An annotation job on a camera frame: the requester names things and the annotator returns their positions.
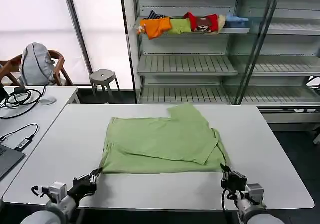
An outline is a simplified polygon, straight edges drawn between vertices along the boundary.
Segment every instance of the folded shirt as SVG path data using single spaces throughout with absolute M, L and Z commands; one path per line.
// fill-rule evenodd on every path
M 219 171 L 227 155 L 217 130 L 191 104 L 171 118 L 112 118 L 100 166 L 105 173 Z
M 188 18 L 170 19 L 172 29 L 168 31 L 168 34 L 182 34 L 191 33 L 191 24 Z
M 146 33 L 151 40 L 160 37 L 164 32 L 171 28 L 170 18 L 143 19 L 140 21 L 138 34 Z

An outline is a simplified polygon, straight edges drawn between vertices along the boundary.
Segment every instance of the dark floor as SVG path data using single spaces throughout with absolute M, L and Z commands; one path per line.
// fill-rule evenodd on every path
M 115 93 L 116 103 L 135 103 L 133 93 Z M 80 99 L 83 103 L 107 102 L 107 95 L 99 92 L 93 98 L 90 90 L 82 91 Z M 276 210 L 272 214 L 282 219 L 286 224 L 318 224 L 320 223 L 320 146 L 313 145 L 313 136 L 307 132 L 275 132 L 283 149 L 289 156 L 304 184 L 312 195 L 315 207 L 307 210 Z M 0 224 L 18 224 L 31 210 L 26 206 L 6 205 L 0 212 Z M 87 210 L 83 224 L 102 223 L 213 223 L 226 224 L 222 212 L 147 212 L 147 211 L 105 211 Z

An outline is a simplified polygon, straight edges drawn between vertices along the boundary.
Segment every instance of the laptop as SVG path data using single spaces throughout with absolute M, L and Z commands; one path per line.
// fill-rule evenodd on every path
M 23 158 L 23 152 L 0 144 L 0 180 Z

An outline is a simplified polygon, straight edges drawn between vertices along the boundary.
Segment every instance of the white table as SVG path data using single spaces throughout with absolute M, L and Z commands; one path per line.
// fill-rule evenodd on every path
M 97 168 L 111 117 L 166 117 L 171 105 L 70 104 L 59 115 L 5 193 L 8 203 L 45 204 L 31 192 Z M 233 167 L 265 188 L 269 209 L 312 208 L 314 201 L 268 124 L 253 106 L 196 105 L 219 130 Z M 222 173 L 108 174 L 83 208 L 221 210 Z M 235 209 L 232 201 L 226 208 Z
M 37 89 L 40 92 L 43 91 L 43 87 L 30 86 L 27 88 Z M 4 89 L 8 93 L 14 91 L 14 87 L 5 87 Z M 77 91 L 78 88 L 75 86 L 48 86 L 43 98 L 55 97 L 57 99 L 55 103 L 48 106 L 43 106 L 38 103 L 30 112 L 27 112 L 26 114 L 23 114 L 19 117 L 5 120 L 0 119 L 0 136 L 15 131 L 30 123 L 37 123 L 39 125 L 39 131 L 33 138 L 33 141 L 23 150 L 26 156 L 2 180 L 0 180 L 0 205 L 1 197 L 5 193 L 11 182 L 14 180 L 20 169 L 23 167 L 30 154 L 34 151 L 39 141 L 55 121 L 57 116 L 68 103 L 77 100 Z M 15 114 L 21 113 L 21 109 L 11 109 L 10 111 L 8 111 L 3 108 L 0 110 L 0 116 L 3 116 L 4 114 L 6 115 L 8 112 L 8 116 L 13 116 Z M 30 136 L 34 132 L 34 130 L 34 126 L 25 128 L 8 137 L 8 139 L 5 140 L 2 145 L 10 148 L 15 148 L 24 138 Z

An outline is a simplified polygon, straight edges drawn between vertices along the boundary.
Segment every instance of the white shelf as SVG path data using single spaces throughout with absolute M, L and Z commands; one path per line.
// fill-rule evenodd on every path
M 135 28 L 137 29 L 139 27 L 140 21 L 146 17 L 138 17 L 138 19 L 135 22 Z M 244 23 L 226 23 L 224 28 L 221 30 L 220 34 L 247 34 L 250 32 L 250 26 L 249 22 Z M 191 33 L 183 33 L 183 34 L 203 34 L 203 35 L 210 35 L 210 33 L 202 33 L 202 32 L 191 32 Z
M 142 55 L 138 75 L 146 76 L 233 76 L 228 57 L 219 55 Z
M 270 24 L 268 34 L 320 35 L 320 21 L 275 18 Z
M 246 66 L 246 57 L 234 56 L 233 61 Z M 318 76 L 320 59 L 303 56 L 260 56 L 255 65 L 253 76 Z
M 235 95 L 237 88 L 229 89 Z M 320 97 L 304 86 L 249 86 L 242 104 L 257 106 L 320 105 Z
M 225 90 L 220 86 L 169 87 L 145 86 L 140 104 L 219 103 L 229 104 Z

